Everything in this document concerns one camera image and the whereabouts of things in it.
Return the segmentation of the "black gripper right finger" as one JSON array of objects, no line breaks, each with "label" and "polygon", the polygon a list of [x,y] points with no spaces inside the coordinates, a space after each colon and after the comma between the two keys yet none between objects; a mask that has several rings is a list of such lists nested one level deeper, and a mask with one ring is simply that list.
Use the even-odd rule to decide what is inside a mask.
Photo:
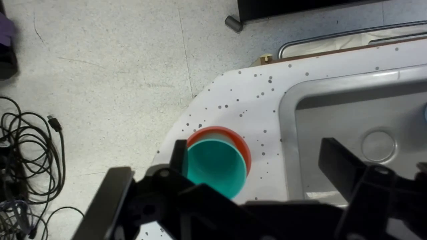
[{"label": "black gripper right finger", "polygon": [[367,165],[334,137],[320,144],[319,168],[343,197],[351,197]]}]

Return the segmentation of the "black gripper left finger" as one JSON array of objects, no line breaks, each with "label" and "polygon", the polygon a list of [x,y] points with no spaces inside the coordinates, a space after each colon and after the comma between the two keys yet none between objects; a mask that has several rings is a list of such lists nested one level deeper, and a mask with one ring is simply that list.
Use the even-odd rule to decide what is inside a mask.
[{"label": "black gripper left finger", "polygon": [[185,172],[185,157],[187,157],[187,141],[185,140],[176,140],[173,149],[172,149],[169,167],[179,173],[184,173]]}]

